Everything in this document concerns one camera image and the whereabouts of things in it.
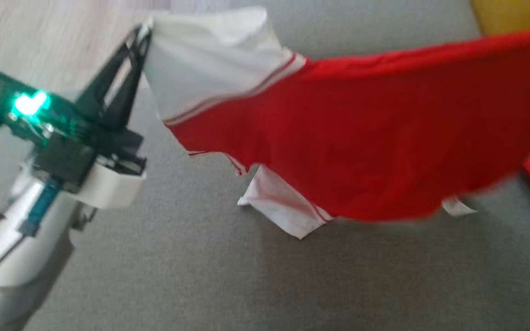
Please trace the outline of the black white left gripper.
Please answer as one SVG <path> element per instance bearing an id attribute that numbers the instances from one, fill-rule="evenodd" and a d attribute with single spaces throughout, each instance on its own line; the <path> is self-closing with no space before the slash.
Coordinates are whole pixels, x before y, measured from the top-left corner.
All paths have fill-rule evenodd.
<path id="1" fill-rule="evenodd" d="M 144 138 L 128 123 L 151 40 L 151 32 L 136 26 L 76 99 L 76 106 L 41 108 L 32 116 L 32 123 L 49 132 L 36 155 L 35 174 L 97 209 L 131 206 L 146 182 L 147 160 L 138 154 Z M 104 99 L 122 63 L 129 63 L 130 71 L 107 105 Z"/>

